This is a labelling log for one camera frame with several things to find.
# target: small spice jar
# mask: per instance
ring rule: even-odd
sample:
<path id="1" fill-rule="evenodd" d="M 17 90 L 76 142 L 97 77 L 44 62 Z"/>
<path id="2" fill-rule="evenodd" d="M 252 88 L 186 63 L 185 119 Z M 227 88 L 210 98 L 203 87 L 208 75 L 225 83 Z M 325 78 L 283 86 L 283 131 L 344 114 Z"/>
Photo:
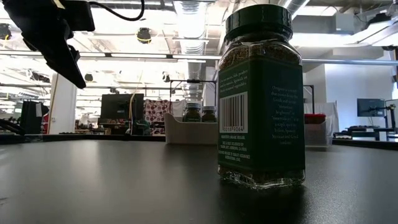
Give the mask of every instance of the small spice jar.
<path id="1" fill-rule="evenodd" d="M 201 121 L 201 104 L 187 103 L 183 114 L 183 122 L 200 122 Z"/>
<path id="2" fill-rule="evenodd" d="M 218 173 L 252 189 L 305 178 L 302 58 L 283 7 L 245 7 L 226 21 L 218 75 Z"/>
<path id="3" fill-rule="evenodd" d="M 205 123 L 216 123 L 216 107 L 215 106 L 204 106 L 201 114 L 201 121 Z"/>

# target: spice jar lid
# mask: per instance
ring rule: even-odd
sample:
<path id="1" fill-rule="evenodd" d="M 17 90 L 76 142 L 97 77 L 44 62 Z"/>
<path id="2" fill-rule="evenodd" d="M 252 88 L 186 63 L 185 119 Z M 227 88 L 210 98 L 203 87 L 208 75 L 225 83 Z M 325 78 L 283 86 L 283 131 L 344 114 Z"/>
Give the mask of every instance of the spice jar lid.
<path id="1" fill-rule="evenodd" d="M 216 111 L 215 106 L 204 106 L 203 111 Z"/>
<path id="2" fill-rule="evenodd" d="M 201 109 L 201 104 L 199 103 L 187 103 L 185 108 L 190 108 L 190 109 Z"/>
<path id="3" fill-rule="evenodd" d="M 225 38 L 231 40 L 259 30 L 272 30 L 290 40 L 293 36 L 292 15 L 286 8 L 274 4 L 245 7 L 227 18 Z"/>

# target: black monitor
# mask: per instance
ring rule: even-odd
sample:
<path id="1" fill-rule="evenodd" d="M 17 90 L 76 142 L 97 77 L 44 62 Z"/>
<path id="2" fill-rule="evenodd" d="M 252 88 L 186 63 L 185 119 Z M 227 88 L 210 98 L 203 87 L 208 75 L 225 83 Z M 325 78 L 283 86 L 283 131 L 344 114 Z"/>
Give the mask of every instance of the black monitor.
<path id="1" fill-rule="evenodd" d="M 357 112 L 359 117 L 385 117 L 383 99 L 357 99 Z"/>
<path id="2" fill-rule="evenodd" d="M 49 108 L 44 106 L 43 103 L 24 101 L 22 104 L 20 127 L 25 129 L 26 134 L 40 134 L 42 132 L 43 116 L 48 112 Z"/>
<path id="3" fill-rule="evenodd" d="M 129 119 L 132 94 L 105 94 L 101 100 L 101 119 Z M 144 94 L 135 94 L 132 102 L 133 119 L 144 115 Z"/>

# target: black table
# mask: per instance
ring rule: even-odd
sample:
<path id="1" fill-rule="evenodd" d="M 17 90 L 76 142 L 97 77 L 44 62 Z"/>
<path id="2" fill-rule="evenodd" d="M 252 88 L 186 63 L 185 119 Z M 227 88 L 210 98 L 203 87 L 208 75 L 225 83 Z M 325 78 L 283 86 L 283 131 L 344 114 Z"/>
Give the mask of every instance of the black table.
<path id="1" fill-rule="evenodd" d="M 63 141 L 0 146 L 0 223 L 398 223 L 398 152 L 307 151 L 297 189 L 220 184 L 216 147 Z"/>

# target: barcode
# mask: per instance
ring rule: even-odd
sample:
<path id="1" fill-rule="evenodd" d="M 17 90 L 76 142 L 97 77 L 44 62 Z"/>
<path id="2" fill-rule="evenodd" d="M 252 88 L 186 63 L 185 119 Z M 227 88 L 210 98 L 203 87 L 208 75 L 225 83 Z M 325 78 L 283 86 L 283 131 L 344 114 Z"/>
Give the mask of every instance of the barcode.
<path id="1" fill-rule="evenodd" d="M 248 132 L 248 93 L 220 99 L 220 133 Z"/>

